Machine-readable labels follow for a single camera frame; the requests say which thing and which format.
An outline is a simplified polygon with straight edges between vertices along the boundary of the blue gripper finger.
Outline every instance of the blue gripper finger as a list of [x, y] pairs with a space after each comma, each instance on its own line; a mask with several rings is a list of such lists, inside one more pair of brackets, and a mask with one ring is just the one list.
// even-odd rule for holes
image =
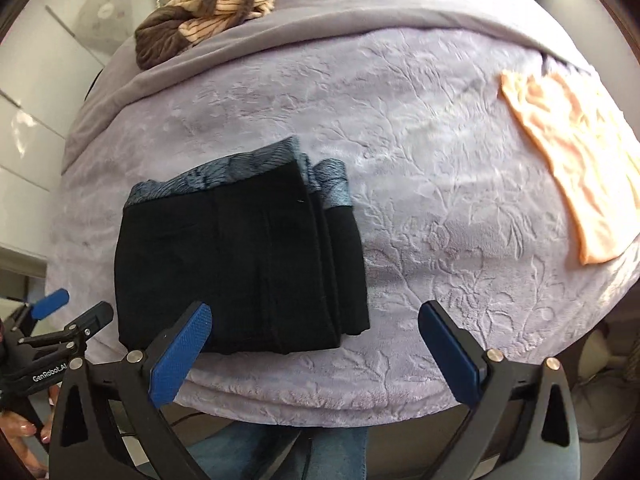
[[211, 309], [201, 303], [149, 375], [149, 397], [156, 408], [173, 402], [196, 357], [211, 334]]
[[440, 304], [436, 301], [427, 301], [420, 307], [418, 313], [418, 330], [444, 375], [453, 396], [458, 402], [472, 408], [482, 396], [481, 374], [465, 351], [460, 338], [470, 338], [470, 342], [464, 341], [464, 343], [481, 349], [469, 332], [456, 327], [448, 316], [445, 321], [441, 315], [447, 316]]
[[31, 307], [31, 317], [40, 321], [69, 302], [69, 293], [64, 288], [59, 288], [48, 296], [42, 298]]

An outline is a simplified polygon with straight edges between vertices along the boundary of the metal screw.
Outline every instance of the metal screw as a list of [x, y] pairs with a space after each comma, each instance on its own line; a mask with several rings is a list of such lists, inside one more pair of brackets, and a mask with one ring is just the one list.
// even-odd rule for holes
[[127, 361], [130, 363], [139, 363], [144, 358], [144, 354], [140, 350], [133, 350], [127, 354]]
[[547, 357], [545, 359], [545, 365], [547, 365], [552, 370], [559, 370], [562, 366], [560, 364], [560, 361], [558, 361], [558, 359], [556, 359], [555, 357]]
[[486, 356], [490, 361], [493, 361], [494, 363], [499, 363], [504, 359], [504, 354], [496, 348], [489, 348], [486, 351]]
[[78, 370], [78, 368], [82, 368], [83, 363], [84, 361], [82, 360], [81, 357], [75, 357], [71, 359], [71, 362], [69, 363], [69, 368], [71, 368], [72, 370]]

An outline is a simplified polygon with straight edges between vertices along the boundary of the bed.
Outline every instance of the bed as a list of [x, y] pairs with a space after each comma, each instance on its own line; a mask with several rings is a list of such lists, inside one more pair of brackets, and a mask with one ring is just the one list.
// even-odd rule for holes
[[[501, 70], [597, 77], [533, 0], [278, 0], [146, 72], [127, 41], [66, 144], [47, 288], [62, 327], [114, 302], [130, 188], [290, 135], [345, 162], [372, 328], [334, 350], [201, 354], [176, 401], [264, 424], [370, 426], [455, 404], [417, 331], [436, 299], [484, 348], [540, 363], [637, 280], [640, 240], [580, 266], [572, 218], [498, 93]], [[88, 348], [123, 357], [117, 322]]]

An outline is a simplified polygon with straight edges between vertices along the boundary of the orange cloth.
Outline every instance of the orange cloth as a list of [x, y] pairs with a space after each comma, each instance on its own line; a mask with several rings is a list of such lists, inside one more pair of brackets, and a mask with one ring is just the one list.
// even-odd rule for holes
[[620, 256], [640, 233], [640, 143], [602, 83], [503, 72], [502, 92], [566, 196], [580, 263]]

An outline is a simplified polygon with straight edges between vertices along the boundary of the human hand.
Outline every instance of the human hand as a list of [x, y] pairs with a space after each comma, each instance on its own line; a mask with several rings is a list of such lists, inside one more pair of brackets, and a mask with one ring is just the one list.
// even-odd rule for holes
[[[52, 386], [49, 388], [51, 415], [40, 432], [40, 436], [44, 444], [48, 444], [51, 440], [51, 426], [53, 424], [54, 408], [58, 402], [59, 394], [60, 388], [58, 386]], [[35, 455], [29, 450], [23, 440], [25, 437], [35, 435], [36, 427], [25, 418], [17, 415], [17, 413], [2, 412], [0, 413], [0, 431], [4, 433], [4, 436], [9, 441], [11, 447], [14, 448], [16, 455], [20, 460], [22, 460], [31, 474], [36, 478], [44, 478], [47, 474], [47, 467], [36, 459]]]

